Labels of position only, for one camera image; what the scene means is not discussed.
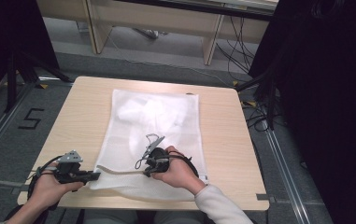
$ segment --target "hand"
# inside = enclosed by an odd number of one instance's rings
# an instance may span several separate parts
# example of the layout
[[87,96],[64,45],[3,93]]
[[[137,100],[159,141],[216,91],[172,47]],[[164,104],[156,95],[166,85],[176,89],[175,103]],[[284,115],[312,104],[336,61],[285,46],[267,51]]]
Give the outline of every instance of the hand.
[[82,182],[60,184],[54,175],[42,175],[36,182],[31,198],[7,223],[33,223],[42,212],[59,202],[67,192],[78,190],[82,186],[84,186]]
[[[174,147],[168,147],[166,150],[170,155],[179,155]],[[196,195],[206,185],[192,171],[190,166],[183,160],[170,158],[169,169],[165,173],[152,173],[154,179],[162,180],[174,188],[184,188]]]

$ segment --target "person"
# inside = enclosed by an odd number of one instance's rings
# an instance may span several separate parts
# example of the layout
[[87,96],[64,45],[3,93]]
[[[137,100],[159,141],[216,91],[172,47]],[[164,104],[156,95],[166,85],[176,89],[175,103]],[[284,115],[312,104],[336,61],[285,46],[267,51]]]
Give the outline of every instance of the person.
[[[166,151],[171,155],[178,155],[174,147]],[[206,213],[216,224],[250,224],[252,221],[247,215],[219,188],[206,185],[199,179],[189,165],[180,159],[171,158],[169,169],[165,173],[153,173],[154,179],[163,181],[174,188],[184,188],[194,195],[199,210]],[[32,197],[19,210],[7,224],[29,224],[36,220],[44,210],[57,203],[61,197],[71,190],[78,190],[82,183],[60,184],[53,175],[42,175],[36,183]],[[136,223],[135,211],[122,210],[88,210],[85,213],[84,223]],[[202,213],[198,212],[157,212],[154,217],[155,224],[175,223],[202,223]]]

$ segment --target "light wood tabletop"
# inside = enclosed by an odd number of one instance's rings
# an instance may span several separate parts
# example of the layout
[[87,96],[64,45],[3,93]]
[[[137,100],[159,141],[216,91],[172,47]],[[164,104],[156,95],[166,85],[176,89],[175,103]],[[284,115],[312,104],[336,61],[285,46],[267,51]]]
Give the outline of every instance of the light wood tabletop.
[[[93,170],[107,131],[114,89],[198,94],[200,129],[209,184],[219,187],[242,210],[268,209],[268,200],[258,200],[258,195],[264,196],[266,192],[241,104],[233,89],[78,77],[33,169],[75,149],[84,160],[80,170]],[[27,192],[21,192],[18,203],[25,203],[26,197]],[[87,186],[77,192],[65,194],[59,206],[152,210],[198,209],[194,202],[130,199],[112,189],[92,190]]]

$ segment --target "gray carpet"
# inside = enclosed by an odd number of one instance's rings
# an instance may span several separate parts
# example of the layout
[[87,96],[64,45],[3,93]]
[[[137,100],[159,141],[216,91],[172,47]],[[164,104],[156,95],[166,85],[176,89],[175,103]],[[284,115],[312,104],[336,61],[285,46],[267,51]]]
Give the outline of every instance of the gray carpet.
[[[64,53],[58,53],[57,57],[62,71],[72,78],[81,75],[115,77],[225,88],[228,88],[227,85],[232,85],[233,80],[236,80],[229,73],[222,71],[200,70],[200,72],[217,77],[215,78],[190,69],[169,66],[149,66],[141,63],[128,63],[122,60],[93,58]],[[41,70],[39,74],[41,76],[47,75],[47,73]],[[232,75],[242,80],[249,80],[249,77],[242,77],[239,74]],[[70,87],[61,81],[48,81],[47,83],[49,86],[46,89],[31,90],[0,139],[0,180],[23,183],[46,141],[52,124],[58,116],[65,97],[70,91]],[[251,101],[253,91],[241,92],[239,95],[240,99]],[[0,89],[0,117],[6,105],[5,100],[6,87]],[[21,129],[20,127],[22,126],[29,127],[34,125],[33,121],[24,120],[32,108],[44,110],[32,112],[32,116],[41,119],[41,121],[33,130]],[[248,119],[253,111],[245,109],[244,112]],[[283,124],[283,119],[278,118],[278,123]],[[254,128],[250,128],[249,131],[259,153],[264,184],[270,198],[270,209],[267,213],[248,212],[249,217],[257,223],[266,223],[267,216],[268,223],[272,224],[297,223],[265,134],[256,131]],[[276,135],[278,136],[278,141],[283,149],[288,165],[291,168],[294,181],[305,201],[312,223],[332,223],[321,201],[321,197],[312,182],[311,176],[305,168],[300,166],[300,153],[291,139],[289,129],[283,125],[276,124]],[[16,205],[17,197],[18,194],[14,188],[0,187],[0,221]],[[64,209],[58,208],[55,212],[52,212],[48,223],[56,223],[63,211]],[[77,209],[67,209],[62,223],[74,223],[77,216]]]

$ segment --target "sleeve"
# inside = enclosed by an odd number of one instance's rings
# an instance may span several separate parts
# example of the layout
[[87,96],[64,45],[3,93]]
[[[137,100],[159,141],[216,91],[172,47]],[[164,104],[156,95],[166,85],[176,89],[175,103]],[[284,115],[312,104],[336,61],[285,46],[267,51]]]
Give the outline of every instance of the sleeve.
[[208,185],[196,194],[195,203],[216,224],[252,224],[247,215],[215,186]]

